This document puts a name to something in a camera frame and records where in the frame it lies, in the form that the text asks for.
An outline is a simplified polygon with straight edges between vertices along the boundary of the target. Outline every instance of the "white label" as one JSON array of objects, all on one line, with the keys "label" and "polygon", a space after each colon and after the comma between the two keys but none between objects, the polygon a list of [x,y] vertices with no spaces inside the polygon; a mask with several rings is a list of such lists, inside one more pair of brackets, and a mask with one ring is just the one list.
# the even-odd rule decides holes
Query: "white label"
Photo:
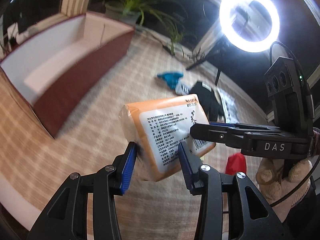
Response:
[{"label": "white label", "polygon": [[202,86],[211,92],[211,87],[208,86],[206,83],[202,82]]},{"label": "white label", "polygon": [[212,142],[195,140],[190,136],[193,124],[208,124],[199,102],[143,112],[139,118],[160,173],[165,173],[179,162],[178,144],[181,141],[185,141],[195,155],[212,146]]}]

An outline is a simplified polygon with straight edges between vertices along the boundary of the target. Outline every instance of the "red cloth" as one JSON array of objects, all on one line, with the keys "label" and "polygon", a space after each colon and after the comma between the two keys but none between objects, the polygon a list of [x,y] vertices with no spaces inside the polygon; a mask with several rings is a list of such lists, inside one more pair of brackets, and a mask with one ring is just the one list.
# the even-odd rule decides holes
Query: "red cloth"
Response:
[{"label": "red cloth", "polygon": [[237,172],[247,173],[247,164],[241,153],[229,156],[226,166],[226,174],[235,175]]}]

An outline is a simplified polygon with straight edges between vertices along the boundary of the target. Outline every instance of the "metal bolt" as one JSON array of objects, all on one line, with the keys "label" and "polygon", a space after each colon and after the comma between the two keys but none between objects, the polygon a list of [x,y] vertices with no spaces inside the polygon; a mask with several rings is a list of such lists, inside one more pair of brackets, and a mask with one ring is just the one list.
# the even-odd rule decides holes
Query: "metal bolt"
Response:
[{"label": "metal bolt", "polygon": [[210,170],[210,166],[207,165],[207,164],[203,164],[203,165],[201,165],[201,170],[203,170],[203,171],[209,171],[209,170]]},{"label": "metal bolt", "polygon": [[114,166],[113,165],[107,165],[106,167],[105,167],[105,170],[106,171],[113,171],[115,168],[114,168]]},{"label": "metal bolt", "polygon": [[243,172],[238,172],[237,173],[237,177],[240,179],[244,179],[245,178],[245,174]]},{"label": "metal bolt", "polygon": [[79,174],[77,172],[71,173],[70,174],[70,179],[76,179],[79,177]]}]

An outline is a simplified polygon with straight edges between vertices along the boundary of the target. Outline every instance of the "beige glove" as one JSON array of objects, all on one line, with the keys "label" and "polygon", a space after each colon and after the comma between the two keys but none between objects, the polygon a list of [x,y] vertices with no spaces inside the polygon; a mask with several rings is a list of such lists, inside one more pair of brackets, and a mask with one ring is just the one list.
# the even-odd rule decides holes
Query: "beige glove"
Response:
[{"label": "beige glove", "polygon": [[[311,162],[304,159],[290,169],[288,177],[282,179],[283,166],[284,160],[263,158],[257,171],[256,180],[260,186],[260,192],[269,204],[294,189],[312,168]],[[307,179],[289,198],[273,207],[281,222],[285,220],[290,209],[302,200],[309,187],[310,179]]]}]

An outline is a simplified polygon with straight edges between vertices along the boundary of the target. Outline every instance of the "tissue package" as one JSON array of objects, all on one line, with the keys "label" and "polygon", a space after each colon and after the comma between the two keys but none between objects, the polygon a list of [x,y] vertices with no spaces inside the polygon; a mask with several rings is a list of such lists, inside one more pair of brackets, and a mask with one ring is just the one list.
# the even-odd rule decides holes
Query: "tissue package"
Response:
[{"label": "tissue package", "polygon": [[160,181],[179,171],[181,141],[199,157],[215,147],[215,143],[190,136],[193,124],[209,124],[195,94],[130,103],[119,117],[126,139],[139,146],[135,170],[142,180]]}]

